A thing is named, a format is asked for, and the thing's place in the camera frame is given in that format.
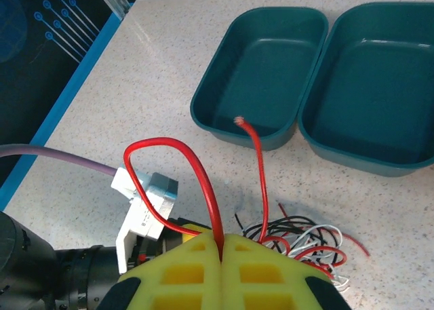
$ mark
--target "black wire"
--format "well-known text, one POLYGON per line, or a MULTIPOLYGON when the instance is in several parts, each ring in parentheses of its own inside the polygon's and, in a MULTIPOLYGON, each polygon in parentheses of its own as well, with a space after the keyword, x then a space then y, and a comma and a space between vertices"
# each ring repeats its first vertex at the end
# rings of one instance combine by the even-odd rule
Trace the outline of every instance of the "black wire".
MULTIPOLYGON (((293 233, 296 235, 302 235, 306 230, 304 230, 303 228, 297 227, 296 225, 309 225, 309 226, 315 226, 317 225, 316 222, 314 222, 313 220, 311 220, 310 218, 307 218, 305 216, 287 216, 287 217, 283 217, 280 218, 278 220, 274 220, 269 222, 267 231, 269 232, 269 235, 274 235, 276 233, 293 233)), ((262 224, 257 224, 254 225, 252 227, 249 227, 246 230, 243 230, 243 235, 244 237, 247 237, 249 239, 254 239, 261 231, 262 228, 262 224)), ((320 241, 321 246, 326 246, 328 245, 328 241, 327 239, 324 237, 323 232, 325 231, 327 232, 333 239, 334 245, 336 247, 338 247, 338 239, 336 238, 336 234, 333 233, 333 231, 325 228, 325 227, 321 227, 318 228, 312 232, 309 232, 307 235, 312 239, 318 239, 320 241)), ((278 246, 278 243, 275 242, 275 246, 277 247, 277 250, 279 252, 281 252, 278 246)), ((320 252, 314 252, 312 253, 313 256, 318 255, 320 252)), ((338 254, 335 253, 333 260, 331 262, 332 265, 334 265, 338 260, 338 254)))
POLYGON ((240 227, 240 229, 243 231, 243 234, 244 234, 244 227, 243 227, 243 225, 241 224, 241 221, 239 220, 237 213, 235 213, 234 216, 235 216, 235 220, 236 220, 237 223, 238 223, 238 226, 240 227))

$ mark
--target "teal plastic tray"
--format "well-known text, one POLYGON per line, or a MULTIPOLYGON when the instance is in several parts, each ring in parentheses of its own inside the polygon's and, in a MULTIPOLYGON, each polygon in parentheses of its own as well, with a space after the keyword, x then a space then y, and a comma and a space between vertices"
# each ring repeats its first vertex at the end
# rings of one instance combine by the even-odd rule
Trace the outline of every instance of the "teal plastic tray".
POLYGON ((242 115, 264 150, 285 144, 328 31, 316 9, 266 7, 230 25, 193 96, 191 116, 215 137, 252 147, 234 123, 242 115))
POLYGON ((434 163, 434 4, 371 3, 336 21, 299 114, 316 154, 403 176, 434 163))

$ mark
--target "white speckled countertop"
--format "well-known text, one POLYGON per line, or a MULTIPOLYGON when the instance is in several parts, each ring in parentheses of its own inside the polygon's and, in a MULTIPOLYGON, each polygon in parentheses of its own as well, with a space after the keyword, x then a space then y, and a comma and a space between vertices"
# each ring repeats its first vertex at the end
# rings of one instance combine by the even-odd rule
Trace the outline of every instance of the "white speckled countertop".
MULTIPOLYGON (((258 220, 255 153, 215 139, 189 113, 190 99, 228 25, 260 6, 320 9, 330 27, 345 10, 397 0, 143 0, 137 1, 58 124, 47 145, 118 166, 135 140, 172 136, 197 152, 210 175, 227 232, 233 218, 258 220)), ((273 216, 276 201, 352 233, 341 273, 354 309, 434 309, 434 167, 383 178, 318 158, 299 132, 264 154, 273 216)), ((180 182, 174 216, 209 223, 197 181, 178 152, 152 148, 134 165, 180 182)), ((129 204, 104 174, 39 157, 6 212, 56 248, 114 245, 129 204)))

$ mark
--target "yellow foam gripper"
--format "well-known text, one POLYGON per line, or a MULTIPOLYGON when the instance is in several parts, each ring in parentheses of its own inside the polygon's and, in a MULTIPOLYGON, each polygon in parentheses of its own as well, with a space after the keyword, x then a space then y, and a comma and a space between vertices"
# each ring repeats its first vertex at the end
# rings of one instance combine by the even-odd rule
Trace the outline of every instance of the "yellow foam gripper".
POLYGON ((305 282, 321 271, 239 235, 225 235, 223 262, 211 233, 122 275, 141 282, 127 310, 321 310, 305 282))

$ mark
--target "copper wire tip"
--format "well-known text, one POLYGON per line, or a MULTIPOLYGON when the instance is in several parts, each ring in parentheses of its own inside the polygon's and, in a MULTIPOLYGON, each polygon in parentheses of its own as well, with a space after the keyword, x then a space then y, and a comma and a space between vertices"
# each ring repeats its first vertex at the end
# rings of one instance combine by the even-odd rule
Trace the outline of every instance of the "copper wire tip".
POLYGON ((242 125, 244 123, 244 118, 239 115, 238 117, 235 117, 233 122, 235 123, 235 125, 242 125))

